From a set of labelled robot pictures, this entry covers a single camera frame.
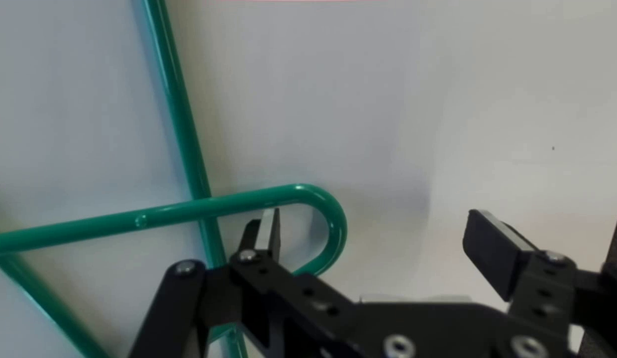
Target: green wire rack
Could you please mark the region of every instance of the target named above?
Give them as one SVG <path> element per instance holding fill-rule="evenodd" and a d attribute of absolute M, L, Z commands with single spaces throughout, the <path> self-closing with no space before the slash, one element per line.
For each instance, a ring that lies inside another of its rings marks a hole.
<path fill-rule="evenodd" d="M 333 195 L 315 185 L 295 183 L 212 197 L 204 152 L 198 140 L 166 0 L 144 0 L 144 6 L 150 24 L 150 42 L 158 56 L 162 86 L 168 98 L 170 118 L 194 201 L 0 233 L 0 271 L 30 295 L 30 299 L 58 325 L 78 352 L 90 358 L 110 354 L 76 319 L 72 309 L 44 283 L 44 279 L 17 255 L 18 251 L 198 221 L 204 243 L 204 261 L 208 267 L 222 267 L 227 265 L 227 257 L 218 225 L 220 217 L 291 203 L 315 207 L 329 225 L 325 249 L 303 265 L 297 275 L 325 273 L 341 257 L 347 243 L 347 217 L 343 207 Z M 245 341 L 235 327 L 220 327 L 212 333 L 212 337 L 224 339 L 224 348 L 229 356 L 247 356 Z"/>

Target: curved green rod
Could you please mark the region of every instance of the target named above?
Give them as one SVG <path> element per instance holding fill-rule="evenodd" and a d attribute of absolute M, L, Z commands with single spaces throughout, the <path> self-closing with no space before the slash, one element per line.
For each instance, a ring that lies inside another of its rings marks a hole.
<path fill-rule="evenodd" d="M 150 24 L 150 42 L 156 50 L 156 58 L 160 64 L 158 70 L 162 76 L 164 94 L 168 100 L 170 118 L 180 148 L 180 158 L 184 162 L 188 187 L 194 199 L 208 199 L 212 197 L 212 185 L 208 179 L 204 150 L 196 132 L 194 112 L 190 106 L 188 86 L 184 70 L 180 66 L 166 0 L 146 0 L 146 12 Z M 218 219 L 202 219 L 198 225 L 202 233 L 206 265 L 210 269 L 227 265 L 227 255 Z M 224 348 L 231 358 L 247 356 L 245 341 L 233 327 L 216 331 L 216 335 L 227 335 L 227 341 L 224 341 Z"/>
<path fill-rule="evenodd" d="M 198 221 L 202 217 L 225 217 L 243 211 L 257 211 L 293 203 L 311 205 L 327 219 L 329 239 L 325 249 L 321 251 L 321 255 L 317 255 L 313 261 L 309 261 L 297 271 L 319 275 L 329 269 L 345 249 L 347 217 L 343 207 L 331 193 L 313 185 L 281 185 L 214 199 L 162 205 L 140 211 L 126 211 L 116 215 L 102 215 L 92 219 L 0 233 L 0 255 L 178 225 L 186 221 Z"/>

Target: screw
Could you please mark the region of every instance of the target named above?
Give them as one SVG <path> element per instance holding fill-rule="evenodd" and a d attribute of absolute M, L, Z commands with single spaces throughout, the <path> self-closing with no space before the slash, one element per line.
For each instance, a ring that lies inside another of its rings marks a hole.
<path fill-rule="evenodd" d="M 514 337 L 512 350 L 518 358 L 550 358 L 548 348 L 534 337 Z"/>
<path fill-rule="evenodd" d="M 325 313 L 325 311 L 329 311 L 329 309 L 331 309 L 331 305 L 321 303 L 321 301 L 313 301 L 313 307 L 315 307 L 317 311 L 321 311 L 321 313 Z"/>
<path fill-rule="evenodd" d="M 552 305 L 552 303 L 546 303 L 546 305 L 540 307 L 540 313 L 546 315 L 546 317 L 554 317 L 554 315 L 560 313 L 560 309 L 556 305 Z"/>
<path fill-rule="evenodd" d="M 546 257 L 554 265 L 564 265 L 566 263 L 566 255 L 560 255 L 560 253 L 554 253 L 554 251 L 546 251 Z"/>
<path fill-rule="evenodd" d="M 415 358 L 417 346 L 409 337 L 393 335 L 385 341 L 387 358 Z"/>
<path fill-rule="evenodd" d="M 178 275 L 190 275 L 194 269 L 196 269 L 196 261 L 182 261 L 182 263 L 176 267 L 176 273 L 178 273 Z"/>
<path fill-rule="evenodd" d="M 251 263 L 251 261 L 255 261 L 255 257 L 257 257 L 257 253 L 251 251 L 251 249 L 241 251 L 241 253 L 237 255 L 237 259 L 239 259 L 241 263 Z"/>

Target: bent wire hook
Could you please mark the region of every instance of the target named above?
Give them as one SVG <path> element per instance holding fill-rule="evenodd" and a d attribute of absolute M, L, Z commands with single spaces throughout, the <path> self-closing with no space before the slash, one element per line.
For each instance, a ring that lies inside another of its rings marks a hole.
<path fill-rule="evenodd" d="M 188 185 L 196 201 L 0 233 L 0 269 L 30 295 L 30 299 L 58 325 L 58 329 L 84 356 L 108 356 L 108 352 L 76 319 L 68 305 L 36 275 L 36 271 L 13 253 L 200 221 L 204 259 L 210 267 L 222 267 L 227 259 L 218 217 L 289 203 L 305 203 L 315 207 L 323 213 L 329 225 L 329 239 L 323 253 L 303 265 L 297 273 L 325 273 L 341 257 L 347 241 L 347 217 L 343 207 L 333 195 L 313 185 L 283 185 L 212 197 L 204 152 L 198 140 L 166 0 L 146 0 L 146 10 L 150 40 L 160 62 L 170 118 L 180 144 Z M 229 354 L 245 356 L 243 343 L 239 341 L 235 329 L 225 327 L 224 331 L 214 333 L 216 339 L 225 335 L 231 339 L 227 346 Z"/>

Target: white wall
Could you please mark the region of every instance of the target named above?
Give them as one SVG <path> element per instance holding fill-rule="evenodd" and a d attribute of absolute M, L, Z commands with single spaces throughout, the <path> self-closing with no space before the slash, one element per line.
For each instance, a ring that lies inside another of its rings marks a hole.
<path fill-rule="evenodd" d="M 500 307 L 460 249 L 470 207 L 602 265 L 617 215 L 617 0 L 170 8 L 216 191 L 333 191 L 351 243 L 327 281 L 351 297 Z M 138 14 L 138 0 L 0 2 L 3 231 L 188 197 Z M 321 227 L 285 213 L 297 267 Z M 231 249 L 241 223 L 224 221 Z M 196 255 L 182 225 L 26 257 L 124 354 L 164 269 Z M 0 356 L 32 352 L 76 354 L 0 275 Z"/>

